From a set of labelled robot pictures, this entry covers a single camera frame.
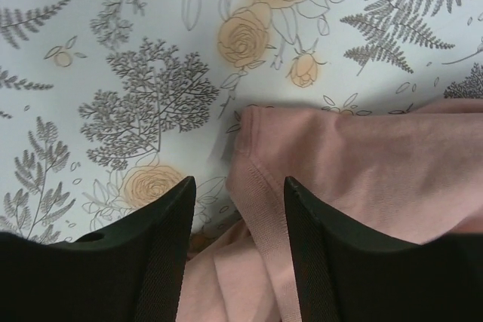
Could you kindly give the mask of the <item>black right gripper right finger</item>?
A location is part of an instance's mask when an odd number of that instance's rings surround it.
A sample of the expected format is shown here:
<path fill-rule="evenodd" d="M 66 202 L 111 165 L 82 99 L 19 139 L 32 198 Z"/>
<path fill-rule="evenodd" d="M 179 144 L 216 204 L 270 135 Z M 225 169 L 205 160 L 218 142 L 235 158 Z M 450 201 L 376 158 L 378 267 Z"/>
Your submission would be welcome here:
<path fill-rule="evenodd" d="M 480 321 L 482 236 L 418 245 L 378 232 L 284 184 L 285 215 L 304 321 Z"/>

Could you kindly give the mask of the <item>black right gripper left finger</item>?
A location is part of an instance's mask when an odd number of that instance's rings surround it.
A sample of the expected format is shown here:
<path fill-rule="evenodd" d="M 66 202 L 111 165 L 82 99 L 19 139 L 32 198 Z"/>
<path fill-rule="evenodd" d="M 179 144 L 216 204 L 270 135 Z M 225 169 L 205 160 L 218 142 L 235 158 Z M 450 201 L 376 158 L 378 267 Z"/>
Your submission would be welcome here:
<path fill-rule="evenodd" d="M 1 235 L 3 321 L 173 321 L 177 316 L 196 184 L 72 243 Z"/>

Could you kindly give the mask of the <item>pink printed t-shirt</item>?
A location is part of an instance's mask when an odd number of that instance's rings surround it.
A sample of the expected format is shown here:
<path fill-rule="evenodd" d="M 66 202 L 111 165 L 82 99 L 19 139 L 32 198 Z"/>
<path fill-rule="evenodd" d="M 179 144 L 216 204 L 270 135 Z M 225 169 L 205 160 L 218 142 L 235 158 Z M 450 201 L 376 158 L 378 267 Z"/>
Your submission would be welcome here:
<path fill-rule="evenodd" d="M 363 224 L 416 244 L 482 230 L 482 102 L 406 115 L 243 111 L 226 181 L 241 220 L 186 264 L 179 321 L 299 321 L 283 188 L 292 176 Z"/>

